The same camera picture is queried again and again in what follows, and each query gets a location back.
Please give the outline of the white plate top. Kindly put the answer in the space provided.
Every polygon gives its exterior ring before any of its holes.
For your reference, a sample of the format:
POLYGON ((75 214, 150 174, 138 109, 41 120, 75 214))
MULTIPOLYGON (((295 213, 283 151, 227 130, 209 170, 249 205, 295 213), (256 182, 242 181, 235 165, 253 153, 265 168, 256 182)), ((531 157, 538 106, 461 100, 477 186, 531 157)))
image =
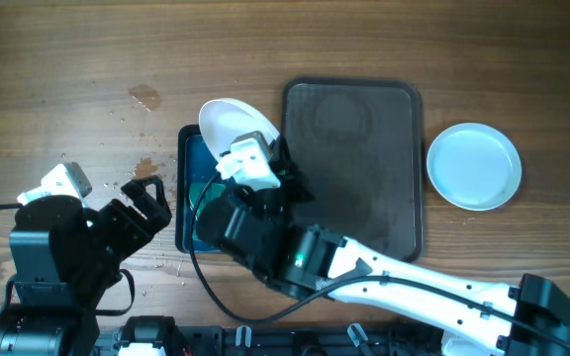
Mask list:
POLYGON ((238 99, 220 98, 205 103, 199 112, 199 129, 209 151, 219 162, 241 135, 261 132, 267 144, 280 136, 257 109, 238 99))

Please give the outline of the white plate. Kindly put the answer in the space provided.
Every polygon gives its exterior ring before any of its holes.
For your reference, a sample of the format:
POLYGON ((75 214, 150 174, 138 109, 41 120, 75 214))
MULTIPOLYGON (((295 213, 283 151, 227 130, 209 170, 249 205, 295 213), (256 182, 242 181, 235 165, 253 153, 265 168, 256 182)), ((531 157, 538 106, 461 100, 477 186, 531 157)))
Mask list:
POLYGON ((220 98, 205 103, 199 112, 199 129, 209 151, 219 162, 241 135, 261 132, 267 144, 280 136, 257 109, 238 99, 220 98))
POLYGON ((518 191, 521 157, 513 143, 484 124, 462 123, 441 132, 427 151, 427 176, 450 204, 468 211, 499 208, 518 191))

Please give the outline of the white plate bottom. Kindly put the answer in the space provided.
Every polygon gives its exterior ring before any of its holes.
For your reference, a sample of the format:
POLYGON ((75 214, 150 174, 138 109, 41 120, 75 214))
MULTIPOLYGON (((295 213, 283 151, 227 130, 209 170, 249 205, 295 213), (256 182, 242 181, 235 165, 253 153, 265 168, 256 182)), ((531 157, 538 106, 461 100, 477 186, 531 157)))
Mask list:
POLYGON ((427 176, 450 204, 468 211, 499 208, 518 191, 521 157, 513 143, 484 124, 462 123, 441 132, 427 151, 427 176))

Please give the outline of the green yellow sponge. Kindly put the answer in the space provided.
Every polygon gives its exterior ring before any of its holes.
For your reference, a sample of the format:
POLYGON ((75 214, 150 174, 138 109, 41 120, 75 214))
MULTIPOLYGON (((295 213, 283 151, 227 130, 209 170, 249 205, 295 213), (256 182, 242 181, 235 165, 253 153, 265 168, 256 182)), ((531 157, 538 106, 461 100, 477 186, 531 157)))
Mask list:
MULTIPOLYGON (((188 193, 189 193, 189 207, 191 210, 195 209, 195 205, 206 188, 206 183, 193 183, 190 185, 188 193)), ((209 188, 206 190, 204 197, 199 205, 199 210, 204 208, 210 201, 219 198, 227 189, 225 184, 221 183, 212 183, 209 188)))

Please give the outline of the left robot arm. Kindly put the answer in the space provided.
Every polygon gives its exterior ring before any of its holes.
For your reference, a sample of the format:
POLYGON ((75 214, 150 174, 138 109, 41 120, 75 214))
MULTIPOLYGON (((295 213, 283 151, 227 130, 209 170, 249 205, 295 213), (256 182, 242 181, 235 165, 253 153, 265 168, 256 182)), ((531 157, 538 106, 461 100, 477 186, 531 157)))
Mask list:
POLYGON ((105 292, 133 275, 122 262, 166 228, 172 213, 156 176, 121 188, 129 206, 112 200, 101 210, 65 195, 20 208, 10 233, 16 273, 0 310, 0 355, 89 355, 100 334, 105 292))

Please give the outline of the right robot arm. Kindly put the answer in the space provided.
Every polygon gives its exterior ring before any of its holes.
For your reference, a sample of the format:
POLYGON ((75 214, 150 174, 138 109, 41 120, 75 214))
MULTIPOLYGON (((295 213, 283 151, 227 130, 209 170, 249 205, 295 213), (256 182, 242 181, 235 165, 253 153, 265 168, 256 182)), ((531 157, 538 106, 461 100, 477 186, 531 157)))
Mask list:
POLYGON ((551 281, 464 280, 297 224, 293 207, 313 196, 285 139, 253 132, 207 146, 228 187, 197 199, 198 237, 297 306, 329 298, 396 312, 439 328, 446 355, 570 355, 570 298, 551 281))

